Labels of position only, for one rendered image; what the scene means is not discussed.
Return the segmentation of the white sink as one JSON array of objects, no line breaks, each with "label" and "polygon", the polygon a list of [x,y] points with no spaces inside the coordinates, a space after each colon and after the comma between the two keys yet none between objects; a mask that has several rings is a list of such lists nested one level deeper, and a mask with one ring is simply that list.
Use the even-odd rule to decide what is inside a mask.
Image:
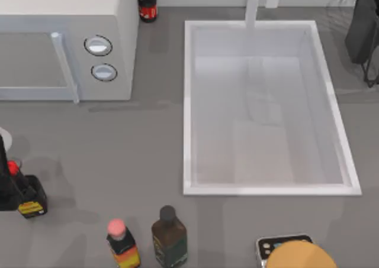
[{"label": "white sink", "polygon": [[186,21],[184,47],[184,195],[362,194],[314,21]]}]

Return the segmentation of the small white microwave knob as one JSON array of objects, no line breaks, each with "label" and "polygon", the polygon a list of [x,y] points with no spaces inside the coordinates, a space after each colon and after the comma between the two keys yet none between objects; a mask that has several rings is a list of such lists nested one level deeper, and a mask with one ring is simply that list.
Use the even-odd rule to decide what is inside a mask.
[{"label": "small white microwave knob", "polygon": [[111,64],[104,63],[92,66],[91,75],[98,81],[110,82],[117,77],[118,72]]}]

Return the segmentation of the brown bottle with dark cap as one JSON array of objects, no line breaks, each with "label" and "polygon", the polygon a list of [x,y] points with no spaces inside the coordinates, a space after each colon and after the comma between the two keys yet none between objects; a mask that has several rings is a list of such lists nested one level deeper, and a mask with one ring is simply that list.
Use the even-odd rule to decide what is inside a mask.
[{"label": "brown bottle with dark cap", "polygon": [[180,268],[188,259],[187,229],[171,205],[161,207],[152,225],[155,257],[162,268]]}]

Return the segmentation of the pale microwave oven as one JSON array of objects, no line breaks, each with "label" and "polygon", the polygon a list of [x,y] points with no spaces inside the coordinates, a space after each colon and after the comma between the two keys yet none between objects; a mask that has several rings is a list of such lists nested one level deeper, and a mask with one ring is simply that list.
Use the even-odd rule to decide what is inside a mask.
[{"label": "pale microwave oven", "polygon": [[[0,0],[0,101],[72,101],[50,34],[63,34],[81,101],[130,99],[139,16],[137,0]],[[108,38],[113,50],[93,56],[86,38]],[[117,77],[96,80],[91,67],[111,64]]]}]

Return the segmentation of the large white microwave knob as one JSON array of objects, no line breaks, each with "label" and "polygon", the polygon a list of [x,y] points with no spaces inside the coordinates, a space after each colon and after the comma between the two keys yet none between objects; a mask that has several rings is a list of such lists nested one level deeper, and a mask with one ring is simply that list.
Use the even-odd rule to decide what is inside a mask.
[{"label": "large white microwave knob", "polygon": [[98,57],[107,56],[113,50],[112,42],[101,35],[86,38],[83,46],[89,54]]}]

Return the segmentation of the dark bottle with red label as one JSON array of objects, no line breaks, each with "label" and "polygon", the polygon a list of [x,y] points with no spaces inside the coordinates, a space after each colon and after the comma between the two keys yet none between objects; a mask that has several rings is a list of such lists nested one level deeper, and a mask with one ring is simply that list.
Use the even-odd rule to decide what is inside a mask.
[{"label": "dark bottle with red label", "polygon": [[137,0],[139,16],[143,22],[154,22],[158,17],[157,0]]}]

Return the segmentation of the tall white tap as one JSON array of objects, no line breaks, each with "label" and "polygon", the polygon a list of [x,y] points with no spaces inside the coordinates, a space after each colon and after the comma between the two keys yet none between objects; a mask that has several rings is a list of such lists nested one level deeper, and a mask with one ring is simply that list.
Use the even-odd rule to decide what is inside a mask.
[{"label": "tall white tap", "polygon": [[259,0],[247,0],[245,11],[246,28],[253,30],[255,28],[256,13],[259,5]]}]

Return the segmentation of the pink-capped bottle with orange label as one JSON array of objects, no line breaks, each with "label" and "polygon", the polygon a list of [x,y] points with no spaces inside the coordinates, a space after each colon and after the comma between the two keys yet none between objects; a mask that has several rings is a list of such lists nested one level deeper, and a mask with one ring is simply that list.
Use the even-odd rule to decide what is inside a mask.
[{"label": "pink-capped bottle with orange label", "polygon": [[114,218],[108,223],[106,240],[118,268],[140,267],[136,241],[122,219]]}]

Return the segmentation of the silver-framed black device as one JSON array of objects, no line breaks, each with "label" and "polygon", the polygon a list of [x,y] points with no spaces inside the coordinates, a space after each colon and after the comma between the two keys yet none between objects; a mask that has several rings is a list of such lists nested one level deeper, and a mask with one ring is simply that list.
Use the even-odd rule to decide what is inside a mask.
[{"label": "silver-framed black device", "polygon": [[276,235],[259,238],[256,241],[256,256],[260,268],[266,268],[266,261],[270,254],[277,247],[288,241],[306,241],[313,243],[313,240],[307,234]]}]

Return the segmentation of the round tan bread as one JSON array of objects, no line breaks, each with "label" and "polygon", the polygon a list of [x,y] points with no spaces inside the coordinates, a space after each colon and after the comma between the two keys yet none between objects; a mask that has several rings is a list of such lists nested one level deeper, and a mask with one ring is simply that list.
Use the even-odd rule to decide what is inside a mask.
[{"label": "round tan bread", "polygon": [[338,268],[320,246],[307,241],[288,241],[273,250],[266,268]]}]

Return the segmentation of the black bottle with red cap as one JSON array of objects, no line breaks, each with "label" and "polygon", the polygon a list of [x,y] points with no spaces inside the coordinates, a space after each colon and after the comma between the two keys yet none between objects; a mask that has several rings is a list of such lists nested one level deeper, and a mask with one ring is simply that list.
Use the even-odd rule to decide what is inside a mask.
[{"label": "black bottle with red cap", "polygon": [[15,160],[9,160],[7,163],[9,175],[21,193],[18,212],[25,219],[46,214],[48,212],[47,195],[39,179],[34,175],[24,175],[21,172],[21,164]]}]

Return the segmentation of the white round disc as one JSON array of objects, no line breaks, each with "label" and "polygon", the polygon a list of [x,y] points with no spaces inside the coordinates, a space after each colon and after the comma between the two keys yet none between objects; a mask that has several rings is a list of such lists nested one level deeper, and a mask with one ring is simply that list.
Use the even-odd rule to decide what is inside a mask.
[{"label": "white round disc", "polygon": [[6,153],[12,146],[12,135],[6,129],[0,127],[0,148]]}]

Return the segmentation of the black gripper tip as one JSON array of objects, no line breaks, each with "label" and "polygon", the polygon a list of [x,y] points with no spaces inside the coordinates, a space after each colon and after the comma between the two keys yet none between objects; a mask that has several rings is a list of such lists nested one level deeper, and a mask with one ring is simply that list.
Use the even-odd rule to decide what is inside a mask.
[{"label": "black gripper tip", "polygon": [[9,175],[4,141],[0,135],[0,212],[16,211],[19,205],[17,189]]}]

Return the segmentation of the black folding stand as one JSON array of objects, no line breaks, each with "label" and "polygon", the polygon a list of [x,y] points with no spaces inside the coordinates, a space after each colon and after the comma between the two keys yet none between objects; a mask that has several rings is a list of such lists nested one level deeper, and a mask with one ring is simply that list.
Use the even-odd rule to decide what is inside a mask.
[{"label": "black folding stand", "polygon": [[367,86],[379,85],[379,73],[375,79],[368,77],[372,56],[379,47],[379,0],[355,0],[345,46],[351,62],[360,65]]}]

